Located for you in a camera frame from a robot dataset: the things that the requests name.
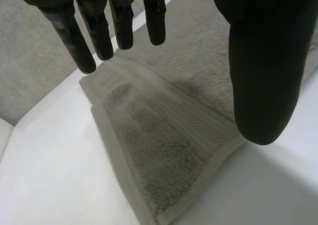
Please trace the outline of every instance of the black robotic finger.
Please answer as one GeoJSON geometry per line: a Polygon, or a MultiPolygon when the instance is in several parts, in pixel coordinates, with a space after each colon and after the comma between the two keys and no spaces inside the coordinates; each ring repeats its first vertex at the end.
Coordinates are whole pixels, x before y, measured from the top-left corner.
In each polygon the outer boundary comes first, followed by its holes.
{"type": "Polygon", "coordinates": [[[107,0],[76,0],[97,56],[101,60],[109,60],[114,51],[109,37],[108,22],[104,9],[107,0]]]}
{"type": "Polygon", "coordinates": [[[94,72],[96,64],[74,18],[74,5],[56,9],[39,7],[39,9],[52,23],[77,67],[84,74],[94,72]]]}
{"type": "Polygon", "coordinates": [[[134,0],[109,0],[118,47],[130,49],[134,44],[131,4],[134,0]]]}
{"type": "Polygon", "coordinates": [[[153,45],[161,45],[165,41],[165,2],[164,0],[144,0],[144,5],[150,41],[153,45]]]}
{"type": "Polygon", "coordinates": [[[231,24],[235,120],[246,139],[267,145],[283,132],[297,104],[318,0],[236,1],[216,0],[231,24]]]}

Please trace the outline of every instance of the white table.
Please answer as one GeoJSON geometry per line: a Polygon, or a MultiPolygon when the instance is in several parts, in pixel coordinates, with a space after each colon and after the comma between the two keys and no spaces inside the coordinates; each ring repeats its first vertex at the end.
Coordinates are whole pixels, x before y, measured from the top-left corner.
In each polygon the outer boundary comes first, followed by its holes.
{"type": "MultiPolygon", "coordinates": [[[[0,163],[1,225],[138,224],[78,84],[82,76],[76,70],[13,130],[0,163]]],[[[175,224],[317,224],[317,108],[318,70],[281,137],[266,147],[244,144],[175,224]]]]}

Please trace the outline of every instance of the folded towel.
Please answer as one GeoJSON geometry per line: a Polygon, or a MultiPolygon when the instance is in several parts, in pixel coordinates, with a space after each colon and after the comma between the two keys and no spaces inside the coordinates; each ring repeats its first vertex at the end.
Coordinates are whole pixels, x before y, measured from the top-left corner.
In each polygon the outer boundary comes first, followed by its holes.
{"type": "MultiPolygon", "coordinates": [[[[152,46],[143,26],[131,50],[80,81],[142,225],[169,224],[245,141],[234,121],[229,27],[213,0],[172,0],[163,45],[152,46]]],[[[317,58],[312,50],[304,77],[317,58]]]]}
{"type": "Polygon", "coordinates": [[[118,182],[142,225],[167,225],[245,139],[235,122],[115,56],[81,81],[118,182]]]}

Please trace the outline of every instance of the gray carpet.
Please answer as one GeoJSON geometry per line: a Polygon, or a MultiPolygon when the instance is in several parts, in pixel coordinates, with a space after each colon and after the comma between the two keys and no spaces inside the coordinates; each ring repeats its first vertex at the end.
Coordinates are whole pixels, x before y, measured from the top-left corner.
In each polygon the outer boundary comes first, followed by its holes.
{"type": "MultiPolygon", "coordinates": [[[[245,139],[234,121],[229,25],[213,0],[172,0],[167,40],[146,26],[80,84],[141,225],[171,223],[245,139]]],[[[305,75],[317,65],[312,44],[305,75]]]]}
{"type": "MultiPolygon", "coordinates": [[[[92,53],[94,48],[76,5],[76,19],[92,53]]],[[[143,0],[133,4],[135,16],[143,0]]],[[[105,9],[115,35],[109,4],[105,9]]],[[[0,0],[0,118],[16,123],[77,67],[51,23],[23,0],[0,0]]]]}

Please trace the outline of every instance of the towel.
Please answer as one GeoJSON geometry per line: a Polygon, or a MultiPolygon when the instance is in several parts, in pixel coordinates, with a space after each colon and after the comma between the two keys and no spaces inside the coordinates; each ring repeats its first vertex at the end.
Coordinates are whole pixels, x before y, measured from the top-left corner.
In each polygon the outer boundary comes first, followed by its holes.
{"type": "MultiPolygon", "coordinates": [[[[80,81],[141,225],[170,224],[245,142],[233,113],[230,26],[213,0],[172,0],[166,28],[155,47],[141,27],[131,50],[80,81]]],[[[306,75],[315,50],[308,62],[306,75]]]]}

